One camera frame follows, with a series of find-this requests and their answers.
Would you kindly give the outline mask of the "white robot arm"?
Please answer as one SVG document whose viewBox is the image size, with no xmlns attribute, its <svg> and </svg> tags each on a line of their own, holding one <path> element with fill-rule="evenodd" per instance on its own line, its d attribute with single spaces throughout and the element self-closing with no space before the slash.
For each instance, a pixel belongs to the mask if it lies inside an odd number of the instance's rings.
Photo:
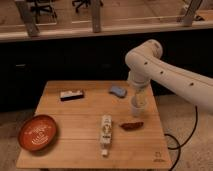
<svg viewBox="0 0 213 171">
<path fill-rule="evenodd" d="M 130 50 L 125 63 L 130 69 L 127 82 L 144 89 L 151 80 L 213 115 L 213 78 L 209 78 L 161 60 L 161 44 L 150 39 Z"/>
</svg>

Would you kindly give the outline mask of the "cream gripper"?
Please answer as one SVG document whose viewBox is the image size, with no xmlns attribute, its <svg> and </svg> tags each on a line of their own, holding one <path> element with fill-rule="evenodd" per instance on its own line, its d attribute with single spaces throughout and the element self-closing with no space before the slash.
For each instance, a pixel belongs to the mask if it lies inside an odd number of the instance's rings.
<svg viewBox="0 0 213 171">
<path fill-rule="evenodd" d="M 136 105 L 140 108 L 146 105 L 146 89 L 136 88 L 135 89 Z"/>
</svg>

